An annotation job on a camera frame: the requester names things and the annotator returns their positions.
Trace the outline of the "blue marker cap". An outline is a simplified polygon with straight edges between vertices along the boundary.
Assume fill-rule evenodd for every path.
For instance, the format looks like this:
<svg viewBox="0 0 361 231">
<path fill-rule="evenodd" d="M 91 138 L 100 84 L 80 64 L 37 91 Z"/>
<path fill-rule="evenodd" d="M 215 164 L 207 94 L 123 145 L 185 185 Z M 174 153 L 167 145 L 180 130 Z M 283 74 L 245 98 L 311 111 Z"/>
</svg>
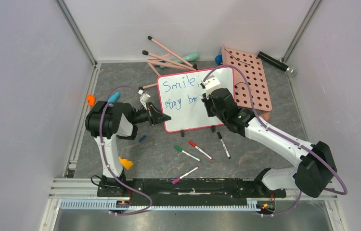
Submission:
<svg viewBox="0 0 361 231">
<path fill-rule="evenodd" d="M 147 138 L 147 136 L 146 136 L 146 135 L 143 135 L 143 136 L 139 139 L 139 142 L 143 142 L 146 138 Z"/>
</svg>

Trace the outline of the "pink framed whiteboard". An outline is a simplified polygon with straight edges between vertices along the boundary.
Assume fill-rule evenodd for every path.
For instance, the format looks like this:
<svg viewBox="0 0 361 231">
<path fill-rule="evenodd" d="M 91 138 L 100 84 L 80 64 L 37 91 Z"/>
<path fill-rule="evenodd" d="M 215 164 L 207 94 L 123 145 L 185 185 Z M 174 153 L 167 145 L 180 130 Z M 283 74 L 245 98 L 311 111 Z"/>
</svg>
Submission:
<svg viewBox="0 0 361 231">
<path fill-rule="evenodd" d="M 211 69 L 176 73 L 157 79 L 161 111 L 171 117 L 171 120 L 164 122 L 166 132 L 223 125 L 217 117 L 207 116 L 201 100 L 206 91 L 200 83 L 210 71 Z"/>
</svg>

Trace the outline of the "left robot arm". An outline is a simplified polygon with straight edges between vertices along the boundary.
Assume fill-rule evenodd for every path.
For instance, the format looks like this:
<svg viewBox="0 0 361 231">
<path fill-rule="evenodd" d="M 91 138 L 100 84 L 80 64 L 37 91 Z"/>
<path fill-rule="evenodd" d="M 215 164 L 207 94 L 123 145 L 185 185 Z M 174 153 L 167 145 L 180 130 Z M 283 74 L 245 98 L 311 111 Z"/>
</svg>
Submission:
<svg viewBox="0 0 361 231">
<path fill-rule="evenodd" d="M 171 120 L 171 116 L 161 112 L 152 102 L 140 109 L 129 103 L 98 101 L 85 119 L 85 128 L 94 138 L 99 148 L 103 174 L 99 187 L 110 190 L 116 196 L 127 192 L 124 167 L 119 160 L 117 140 L 134 140 L 137 125 L 147 122 L 154 126 Z"/>
</svg>

